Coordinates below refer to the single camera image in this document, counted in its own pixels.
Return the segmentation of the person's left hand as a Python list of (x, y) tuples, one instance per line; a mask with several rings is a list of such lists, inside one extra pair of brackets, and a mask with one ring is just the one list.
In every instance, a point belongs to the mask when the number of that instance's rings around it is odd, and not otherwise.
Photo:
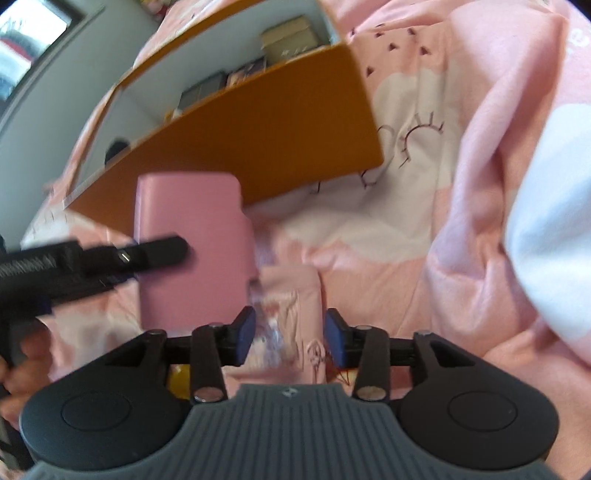
[(30, 397), (50, 383), (52, 369), (52, 338), (50, 330), (41, 323), (21, 341), (24, 360), (8, 367), (1, 359), (1, 384), (9, 395), (1, 400), (1, 417), (19, 430), (19, 417)]

